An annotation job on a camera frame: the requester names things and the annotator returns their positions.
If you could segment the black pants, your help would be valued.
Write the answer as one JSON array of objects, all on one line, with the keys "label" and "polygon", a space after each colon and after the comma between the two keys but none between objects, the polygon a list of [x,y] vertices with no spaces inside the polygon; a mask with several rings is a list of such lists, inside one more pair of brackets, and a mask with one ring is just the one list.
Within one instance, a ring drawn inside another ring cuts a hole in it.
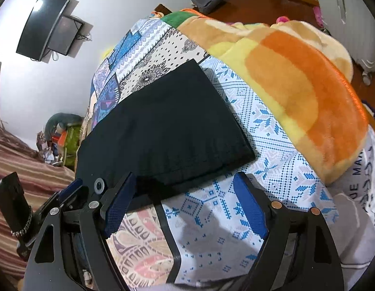
[{"label": "black pants", "polygon": [[207,75],[189,60],[125,98],[82,142],[76,175],[116,186],[137,178],[135,210],[202,185],[255,159],[244,131]]}]

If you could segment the blue patchwork bed cover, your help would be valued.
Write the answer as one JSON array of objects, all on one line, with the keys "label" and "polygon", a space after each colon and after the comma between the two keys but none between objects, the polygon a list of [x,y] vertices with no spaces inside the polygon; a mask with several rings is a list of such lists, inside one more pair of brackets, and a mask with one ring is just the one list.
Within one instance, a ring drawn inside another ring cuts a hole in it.
[{"label": "blue patchwork bed cover", "polygon": [[241,279],[270,290],[283,261],[283,290],[343,286],[322,213],[270,200],[241,171],[251,139],[199,66],[177,47],[152,81],[133,70],[164,38],[161,20],[128,32],[94,75],[92,130],[76,175],[89,189],[76,239],[99,290],[188,287]]}]

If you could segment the green fabric bag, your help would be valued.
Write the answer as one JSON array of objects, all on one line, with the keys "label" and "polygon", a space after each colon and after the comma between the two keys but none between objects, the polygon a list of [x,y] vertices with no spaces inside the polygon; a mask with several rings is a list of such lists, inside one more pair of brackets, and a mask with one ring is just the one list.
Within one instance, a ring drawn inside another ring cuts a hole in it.
[{"label": "green fabric bag", "polygon": [[79,148],[81,126],[71,126],[63,131],[58,140],[58,151],[62,157],[63,165],[74,169]]}]

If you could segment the orange yellow fleece blanket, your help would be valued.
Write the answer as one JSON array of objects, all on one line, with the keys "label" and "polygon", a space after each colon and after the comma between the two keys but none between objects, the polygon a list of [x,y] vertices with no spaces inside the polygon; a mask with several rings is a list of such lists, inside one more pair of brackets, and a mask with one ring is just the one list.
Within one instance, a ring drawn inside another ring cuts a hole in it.
[{"label": "orange yellow fleece blanket", "polygon": [[250,86],[323,183],[355,161],[368,117],[351,85],[351,57],[334,38],[297,20],[228,24],[191,9],[163,21]]}]

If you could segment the yellow curved foam tube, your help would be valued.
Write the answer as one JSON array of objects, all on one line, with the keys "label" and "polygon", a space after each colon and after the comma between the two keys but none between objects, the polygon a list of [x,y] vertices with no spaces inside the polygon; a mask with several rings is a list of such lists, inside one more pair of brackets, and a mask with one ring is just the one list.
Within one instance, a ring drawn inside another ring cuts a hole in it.
[{"label": "yellow curved foam tube", "polygon": [[107,49],[106,51],[104,51],[101,54],[101,60],[104,60],[105,58],[107,58],[112,53],[113,50],[114,50],[114,48],[110,47],[109,49]]}]

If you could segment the pink slipper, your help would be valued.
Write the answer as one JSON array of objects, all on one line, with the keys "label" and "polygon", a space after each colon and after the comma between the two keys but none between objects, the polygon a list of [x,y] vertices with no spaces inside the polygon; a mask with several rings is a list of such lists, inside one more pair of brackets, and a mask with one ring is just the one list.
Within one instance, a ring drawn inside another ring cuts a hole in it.
[{"label": "pink slipper", "polygon": [[313,10],[314,17],[315,17],[315,20],[316,20],[318,26],[321,27],[321,28],[323,28],[324,27],[324,22],[323,22],[323,19],[322,19],[322,12],[321,12],[320,8],[317,7],[317,6],[314,6],[312,8],[312,10]]}]

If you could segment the white suitcase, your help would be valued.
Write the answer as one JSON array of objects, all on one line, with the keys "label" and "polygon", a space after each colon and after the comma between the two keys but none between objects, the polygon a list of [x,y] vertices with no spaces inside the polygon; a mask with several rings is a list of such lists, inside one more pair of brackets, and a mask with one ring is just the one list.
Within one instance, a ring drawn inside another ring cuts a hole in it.
[{"label": "white suitcase", "polygon": [[367,73],[375,72],[375,19],[363,0],[329,0],[322,9],[330,34]]}]

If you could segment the small black wall monitor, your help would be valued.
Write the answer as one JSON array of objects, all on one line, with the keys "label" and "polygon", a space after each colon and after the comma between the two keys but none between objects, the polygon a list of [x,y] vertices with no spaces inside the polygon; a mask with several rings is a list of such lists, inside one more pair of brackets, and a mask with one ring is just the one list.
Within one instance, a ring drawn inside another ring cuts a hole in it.
[{"label": "small black wall monitor", "polygon": [[83,26],[83,22],[71,16],[62,16],[53,29],[47,49],[61,55],[67,55]]}]

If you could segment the large black wall tv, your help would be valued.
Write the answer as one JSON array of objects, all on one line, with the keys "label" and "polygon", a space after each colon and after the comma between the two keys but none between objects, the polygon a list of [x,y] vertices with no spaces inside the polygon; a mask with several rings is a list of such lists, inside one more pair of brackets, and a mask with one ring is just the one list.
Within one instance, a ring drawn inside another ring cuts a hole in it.
[{"label": "large black wall tv", "polygon": [[40,61],[50,36],[70,0],[37,0],[23,28],[17,54]]}]

